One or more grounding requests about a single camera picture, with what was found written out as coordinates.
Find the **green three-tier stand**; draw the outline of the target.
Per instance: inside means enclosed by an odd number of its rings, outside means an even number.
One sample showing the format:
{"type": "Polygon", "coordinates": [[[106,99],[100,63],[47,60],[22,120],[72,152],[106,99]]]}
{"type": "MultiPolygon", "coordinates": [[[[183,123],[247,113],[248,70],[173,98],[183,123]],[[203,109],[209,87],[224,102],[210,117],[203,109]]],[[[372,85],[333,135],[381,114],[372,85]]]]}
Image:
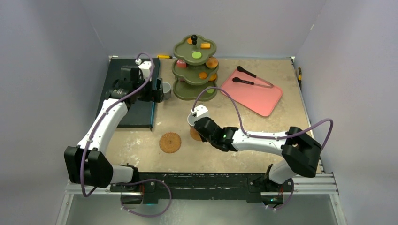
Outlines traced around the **green three-tier stand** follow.
{"type": "Polygon", "coordinates": [[[178,42],[173,48],[173,54],[176,57],[176,60],[173,62],[171,70],[173,75],[175,76],[175,82],[173,84],[173,93],[180,100],[195,100],[199,99],[200,101],[209,101],[213,99],[217,91],[214,90],[212,94],[206,93],[206,91],[200,95],[200,92],[205,90],[208,87],[216,87],[216,81],[209,81],[210,76],[214,73],[218,73],[219,64],[214,69],[209,69],[206,67],[205,63],[210,57],[214,57],[216,53],[217,46],[214,41],[204,38],[198,34],[191,34],[182,39],[182,41],[178,42]],[[187,43],[187,39],[192,38],[193,44],[190,45],[187,43]],[[201,49],[201,43],[210,43],[210,49],[201,49]],[[202,53],[202,58],[195,60],[192,58],[191,54],[195,51],[202,53]],[[187,68],[181,69],[176,66],[176,61],[178,59],[182,59],[186,62],[187,68]],[[206,72],[207,78],[200,79],[198,74],[200,72],[206,72]]]}

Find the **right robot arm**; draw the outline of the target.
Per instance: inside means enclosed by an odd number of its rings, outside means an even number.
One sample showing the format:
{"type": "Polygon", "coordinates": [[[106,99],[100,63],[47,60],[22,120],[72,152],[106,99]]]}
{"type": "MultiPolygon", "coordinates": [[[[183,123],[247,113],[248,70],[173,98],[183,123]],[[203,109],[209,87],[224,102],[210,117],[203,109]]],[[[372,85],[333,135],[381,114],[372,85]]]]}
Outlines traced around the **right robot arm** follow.
{"type": "Polygon", "coordinates": [[[282,161],[271,165],[263,179],[265,188],[270,191],[295,175],[316,176],[321,144],[298,127],[274,133],[268,139],[261,132],[244,133],[237,127],[221,128],[211,118],[204,117],[194,123],[194,129],[203,142],[224,152],[253,150],[283,157],[282,161]]]}

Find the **square orange cracker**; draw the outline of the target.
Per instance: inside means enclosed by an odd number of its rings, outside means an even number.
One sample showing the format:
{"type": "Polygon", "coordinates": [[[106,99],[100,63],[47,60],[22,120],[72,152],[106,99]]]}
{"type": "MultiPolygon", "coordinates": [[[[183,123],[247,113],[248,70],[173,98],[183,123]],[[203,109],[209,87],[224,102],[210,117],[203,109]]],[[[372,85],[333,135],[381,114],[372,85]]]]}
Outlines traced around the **square orange cracker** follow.
{"type": "Polygon", "coordinates": [[[211,48],[211,44],[210,43],[201,43],[200,44],[200,48],[201,49],[210,49],[211,48]]]}

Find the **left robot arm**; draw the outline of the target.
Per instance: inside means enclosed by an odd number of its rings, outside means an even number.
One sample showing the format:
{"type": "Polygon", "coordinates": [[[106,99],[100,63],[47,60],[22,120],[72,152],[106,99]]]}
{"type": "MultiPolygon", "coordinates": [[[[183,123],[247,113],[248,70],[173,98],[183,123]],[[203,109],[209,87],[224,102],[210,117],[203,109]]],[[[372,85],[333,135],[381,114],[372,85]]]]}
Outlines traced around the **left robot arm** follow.
{"type": "Polygon", "coordinates": [[[69,180],[80,184],[84,195],[86,186],[106,188],[121,183],[129,192],[140,185],[138,169],[130,165],[112,165],[105,157],[109,142],[122,118],[136,100],[162,102],[162,79],[153,87],[153,63],[145,61],[139,66],[121,68],[121,78],[116,80],[106,94],[102,108],[86,136],[76,145],[68,146],[64,159],[69,180]]]}

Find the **pink serving tray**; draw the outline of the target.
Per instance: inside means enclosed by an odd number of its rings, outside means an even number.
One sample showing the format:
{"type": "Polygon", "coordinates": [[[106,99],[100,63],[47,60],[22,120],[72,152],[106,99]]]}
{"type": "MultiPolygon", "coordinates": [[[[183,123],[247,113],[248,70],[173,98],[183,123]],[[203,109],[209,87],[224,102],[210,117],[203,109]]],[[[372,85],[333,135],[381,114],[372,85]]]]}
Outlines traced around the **pink serving tray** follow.
{"type": "Polygon", "coordinates": [[[244,79],[248,75],[242,74],[235,69],[221,85],[221,88],[237,103],[240,103],[260,116],[269,116],[283,95],[282,89],[275,85],[274,88],[266,89],[244,83],[234,83],[232,78],[235,76],[244,79]]]}

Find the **black metal tongs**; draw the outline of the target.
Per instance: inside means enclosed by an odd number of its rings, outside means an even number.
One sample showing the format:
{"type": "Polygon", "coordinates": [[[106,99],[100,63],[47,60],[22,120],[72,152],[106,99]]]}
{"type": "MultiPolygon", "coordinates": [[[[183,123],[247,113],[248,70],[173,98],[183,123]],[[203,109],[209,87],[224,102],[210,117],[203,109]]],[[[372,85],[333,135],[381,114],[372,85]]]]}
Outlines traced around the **black metal tongs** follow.
{"type": "Polygon", "coordinates": [[[236,69],[238,72],[248,75],[248,76],[245,77],[244,79],[242,79],[241,77],[235,76],[232,78],[232,81],[234,83],[244,83],[244,84],[258,86],[258,87],[262,87],[262,88],[266,88],[266,89],[274,88],[274,84],[258,77],[257,75],[255,75],[252,72],[249,72],[248,70],[244,69],[243,67],[237,66],[236,69]]]}

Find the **pink cream cake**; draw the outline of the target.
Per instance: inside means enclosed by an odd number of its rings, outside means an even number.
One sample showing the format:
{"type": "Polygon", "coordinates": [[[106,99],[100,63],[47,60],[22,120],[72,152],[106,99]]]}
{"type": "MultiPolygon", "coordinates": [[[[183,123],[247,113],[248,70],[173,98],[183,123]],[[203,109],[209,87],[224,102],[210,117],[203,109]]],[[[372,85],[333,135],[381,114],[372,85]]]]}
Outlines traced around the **pink cream cake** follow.
{"type": "Polygon", "coordinates": [[[185,62],[184,60],[182,60],[182,59],[178,59],[178,60],[176,61],[176,66],[177,66],[178,68],[181,68],[181,69],[187,68],[186,62],[185,62]]]}

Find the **orange egg tart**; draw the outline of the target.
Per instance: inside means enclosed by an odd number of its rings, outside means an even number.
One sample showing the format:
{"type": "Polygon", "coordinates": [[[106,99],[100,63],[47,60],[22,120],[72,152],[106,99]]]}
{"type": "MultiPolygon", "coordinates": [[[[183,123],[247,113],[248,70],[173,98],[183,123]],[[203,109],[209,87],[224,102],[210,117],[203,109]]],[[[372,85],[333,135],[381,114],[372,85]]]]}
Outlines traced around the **orange egg tart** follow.
{"type": "Polygon", "coordinates": [[[215,81],[217,79],[217,73],[214,73],[214,74],[212,74],[211,76],[210,76],[210,79],[209,79],[209,81],[215,81]]]}

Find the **round bread bun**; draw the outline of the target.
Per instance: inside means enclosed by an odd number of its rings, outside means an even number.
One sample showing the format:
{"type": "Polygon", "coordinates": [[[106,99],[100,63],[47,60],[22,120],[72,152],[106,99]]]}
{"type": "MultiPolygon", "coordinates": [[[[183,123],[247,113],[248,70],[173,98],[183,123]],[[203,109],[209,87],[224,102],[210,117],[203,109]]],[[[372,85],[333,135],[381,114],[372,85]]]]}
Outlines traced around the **round bread bun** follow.
{"type": "Polygon", "coordinates": [[[209,69],[214,69],[218,66],[218,59],[215,57],[210,57],[205,63],[206,67],[209,69]]]}

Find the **grey mug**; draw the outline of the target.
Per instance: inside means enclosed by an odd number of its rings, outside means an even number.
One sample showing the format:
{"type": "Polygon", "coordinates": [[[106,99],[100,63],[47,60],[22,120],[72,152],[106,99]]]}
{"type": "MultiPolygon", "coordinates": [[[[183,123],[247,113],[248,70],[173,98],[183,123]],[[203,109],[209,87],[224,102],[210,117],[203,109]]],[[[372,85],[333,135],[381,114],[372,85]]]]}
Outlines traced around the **grey mug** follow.
{"type": "Polygon", "coordinates": [[[164,100],[168,100],[171,98],[171,92],[172,92],[172,87],[170,83],[168,82],[163,82],[162,83],[162,90],[164,94],[164,100]]]}

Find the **pink mug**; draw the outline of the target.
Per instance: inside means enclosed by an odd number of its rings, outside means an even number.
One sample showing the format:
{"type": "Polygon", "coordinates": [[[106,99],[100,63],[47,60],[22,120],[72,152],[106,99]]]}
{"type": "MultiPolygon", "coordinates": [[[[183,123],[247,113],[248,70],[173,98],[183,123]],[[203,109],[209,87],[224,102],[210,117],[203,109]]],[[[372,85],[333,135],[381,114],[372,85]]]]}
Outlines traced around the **pink mug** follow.
{"type": "Polygon", "coordinates": [[[196,120],[197,120],[197,117],[192,114],[189,114],[187,116],[187,122],[188,122],[190,128],[194,128],[196,120]]]}

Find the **woven rattan coaster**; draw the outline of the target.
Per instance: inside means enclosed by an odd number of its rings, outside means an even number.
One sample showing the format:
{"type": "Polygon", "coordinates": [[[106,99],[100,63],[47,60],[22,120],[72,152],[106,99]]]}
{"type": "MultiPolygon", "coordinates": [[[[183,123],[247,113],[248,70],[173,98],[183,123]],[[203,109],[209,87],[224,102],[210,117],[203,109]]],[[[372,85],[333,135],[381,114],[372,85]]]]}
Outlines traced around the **woven rattan coaster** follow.
{"type": "Polygon", "coordinates": [[[181,148],[181,137],[177,133],[168,132],[161,136],[159,147],[165,153],[174,153],[181,148]]]}
{"type": "Polygon", "coordinates": [[[192,139],[194,139],[196,141],[202,141],[200,134],[195,130],[194,127],[190,127],[190,136],[192,139]]]}

